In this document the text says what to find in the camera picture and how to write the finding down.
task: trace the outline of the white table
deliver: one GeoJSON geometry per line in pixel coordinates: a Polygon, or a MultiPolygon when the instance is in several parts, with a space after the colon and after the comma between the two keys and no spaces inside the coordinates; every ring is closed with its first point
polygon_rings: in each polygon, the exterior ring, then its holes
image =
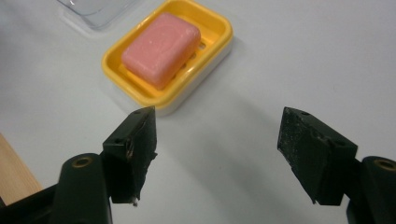
{"type": "MultiPolygon", "coordinates": [[[[133,110],[115,99],[104,52],[162,1],[140,1],[105,35],[86,37],[56,1],[0,2],[0,132],[46,188],[63,162],[100,153],[133,110]]],[[[396,160],[394,1],[197,0],[230,20],[231,54],[172,115],[159,156],[121,223],[347,223],[313,205],[276,149],[284,106],[396,160]]]]}

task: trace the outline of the wooden edge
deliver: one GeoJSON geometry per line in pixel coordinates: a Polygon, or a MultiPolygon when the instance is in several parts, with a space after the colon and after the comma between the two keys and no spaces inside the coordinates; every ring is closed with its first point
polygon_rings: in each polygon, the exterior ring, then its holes
{"type": "Polygon", "coordinates": [[[0,202],[9,205],[40,190],[41,185],[0,134],[0,202]]]}

